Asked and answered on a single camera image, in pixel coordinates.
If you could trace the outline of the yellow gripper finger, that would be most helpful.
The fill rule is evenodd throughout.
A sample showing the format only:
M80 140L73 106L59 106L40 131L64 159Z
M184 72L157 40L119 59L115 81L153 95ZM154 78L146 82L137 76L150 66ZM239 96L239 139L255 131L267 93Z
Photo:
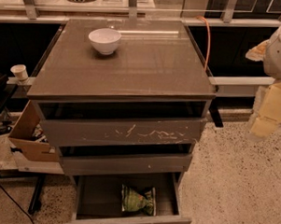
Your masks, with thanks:
M252 49L249 49L245 55L245 57L251 61L259 61L262 62L265 50L267 49L267 46L269 44L268 40L265 40L263 42L260 42L257 46L255 46Z

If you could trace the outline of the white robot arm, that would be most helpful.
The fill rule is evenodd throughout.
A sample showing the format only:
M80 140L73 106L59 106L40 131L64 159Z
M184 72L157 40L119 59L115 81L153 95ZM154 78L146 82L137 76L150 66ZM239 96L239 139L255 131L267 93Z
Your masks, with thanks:
M268 88L256 92L248 121L248 136L260 141L281 124L281 25L268 40L249 49L246 58L263 62L264 72L274 79Z

